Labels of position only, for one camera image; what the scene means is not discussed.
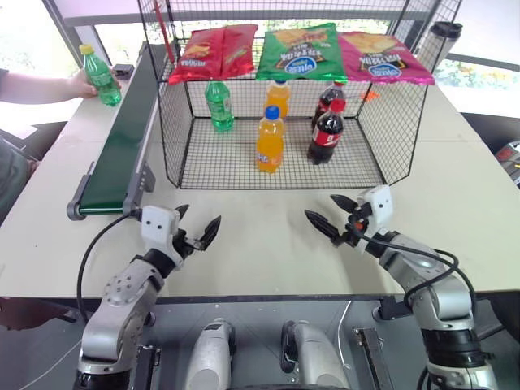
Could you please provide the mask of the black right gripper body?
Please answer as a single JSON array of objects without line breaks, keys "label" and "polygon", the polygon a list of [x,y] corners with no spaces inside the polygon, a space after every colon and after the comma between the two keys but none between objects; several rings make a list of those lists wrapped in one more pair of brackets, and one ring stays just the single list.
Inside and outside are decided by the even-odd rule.
[{"label": "black right gripper body", "polygon": [[344,242],[355,249],[365,249],[368,241],[363,238],[368,228],[368,217],[372,215],[371,204],[358,203],[355,211],[346,211],[348,215],[345,224],[345,233],[342,235]]}]

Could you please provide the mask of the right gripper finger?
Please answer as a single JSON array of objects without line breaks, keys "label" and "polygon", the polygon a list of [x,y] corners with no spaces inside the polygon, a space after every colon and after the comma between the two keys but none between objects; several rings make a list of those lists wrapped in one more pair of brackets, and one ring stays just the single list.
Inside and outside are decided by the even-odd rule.
[{"label": "right gripper finger", "polygon": [[345,195],[332,194],[330,198],[344,211],[355,211],[358,203]]},{"label": "right gripper finger", "polygon": [[339,230],[329,223],[324,216],[312,210],[304,210],[304,213],[310,223],[325,235],[334,246],[340,246],[344,243]]}]

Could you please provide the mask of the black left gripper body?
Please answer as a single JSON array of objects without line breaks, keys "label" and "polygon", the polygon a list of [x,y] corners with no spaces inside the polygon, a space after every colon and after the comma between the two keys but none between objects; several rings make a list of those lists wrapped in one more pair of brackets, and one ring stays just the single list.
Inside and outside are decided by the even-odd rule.
[{"label": "black left gripper body", "polygon": [[180,269],[184,264],[184,260],[193,254],[196,241],[187,237],[187,232],[179,228],[172,238],[172,245],[176,252],[175,269]]}]

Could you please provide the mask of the person's bare hand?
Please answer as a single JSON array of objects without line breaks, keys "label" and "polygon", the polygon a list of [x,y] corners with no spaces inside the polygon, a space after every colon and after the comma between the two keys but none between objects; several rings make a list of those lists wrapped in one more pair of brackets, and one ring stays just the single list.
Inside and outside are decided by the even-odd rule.
[{"label": "person's bare hand", "polygon": [[94,98],[99,90],[90,83],[85,70],[80,69],[67,79],[67,95],[69,98]]}]

